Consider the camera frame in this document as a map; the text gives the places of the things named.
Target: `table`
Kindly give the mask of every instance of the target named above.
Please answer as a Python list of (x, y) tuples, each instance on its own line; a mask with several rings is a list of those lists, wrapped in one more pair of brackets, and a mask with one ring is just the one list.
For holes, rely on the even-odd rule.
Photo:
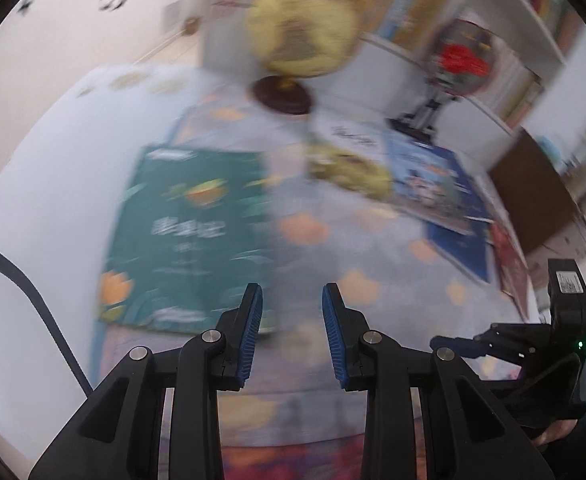
[[(259, 149), (269, 161), (277, 228), (269, 294), (279, 330), (258, 345), (246, 388), (220, 395), (225, 446), (303, 444), (363, 432), (364, 395), (342, 392), (332, 373), (320, 313), (327, 282), (340, 284), (346, 302), (360, 308), (371, 327), (411, 348), (428, 350), (438, 334), (470, 336), (490, 322), (519, 321), (496, 286), (473, 281), (428, 247), (421, 221), (305, 179), (307, 121), (262, 110), (265, 124), (279, 125), (276, 133), (238, 129), (254, 104), (246, 101), (243, 82), (228, 83), (219, 74), (178, 66), (95, 70), (38, 121), (0, 175), (0, 252), (40, 290), (94, 382), (132, 346), (161, 351), (187, 339), (116, 325), (94, 330), (120, 197), (141, 147), (167, 140)], [(220, 124), (200, 135), (202, 124), (188, 127), (189, 108), (208, 103), (212, 111), (215, 95)], [(301, 231), (282, 226), (291, 216), (302, 218)], [(533, 310), (530, 320), (537, 320)], [(472, 365), (484, 377), (508, 372), (491, 358)], [(82, 401), (34, 310), (0, 276), (3, 445), (34, 463)]]

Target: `yellow globe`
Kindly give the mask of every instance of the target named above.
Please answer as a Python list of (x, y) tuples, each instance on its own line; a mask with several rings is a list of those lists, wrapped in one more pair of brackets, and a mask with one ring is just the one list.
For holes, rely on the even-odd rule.
[(337, 70), (353, 56), (359, 38), (351, 0), (254, 0), (247, 27), (262, 64), (294, 77)]

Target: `red flower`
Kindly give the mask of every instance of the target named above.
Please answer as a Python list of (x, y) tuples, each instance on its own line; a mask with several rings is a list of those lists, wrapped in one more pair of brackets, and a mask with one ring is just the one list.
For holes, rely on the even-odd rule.
[(473, 75), (485, 77), (489, 73), (488, 63), (475, 57), (470, 48), (458, 43), (449, 43), (444, 47), (439, 64), (451, 74), (470, 72)]

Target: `metal screw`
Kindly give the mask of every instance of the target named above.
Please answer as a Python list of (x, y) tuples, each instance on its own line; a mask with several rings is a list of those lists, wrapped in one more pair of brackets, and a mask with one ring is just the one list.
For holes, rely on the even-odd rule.
[(435, 355), (442, 359), (442, 361), (452, 361), (453, 357), (455, 357), (455, 352), (453, 352), (450, 348), (442, 346), (441, 348), (438, 348), (438, 351), (435, 352)]
[(221, 336), (222, 334), (217, 330), (206, 330), (206, 332), (202, 334), (202, 339), (207, 343), (214, 343), (215, 341), (219, 341)]
[(140, 361), (143, 358), (145, 358), (147, 354), (148, 350), (146, 348), (144, 348), (143, 346), (136, 346), (128, 353), (128, 356), (133, 361)]
[(375, 330), (369, 330), (368, 332), (364, 332), (362, 339), (367, 343), (374, 345), (382, 340), (382, 335), (379, 332), (375, 332)]

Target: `black star decal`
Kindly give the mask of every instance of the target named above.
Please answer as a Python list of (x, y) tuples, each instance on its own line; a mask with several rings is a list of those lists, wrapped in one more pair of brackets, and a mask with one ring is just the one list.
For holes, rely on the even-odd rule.
[(22, 0), (22, 4), (20, 5), (20, 8), (17, 9), (17, 12), (19, 12), (20, 14), (24, 15), (28, 12), (28, 8), (32, 5), (33, 0)]

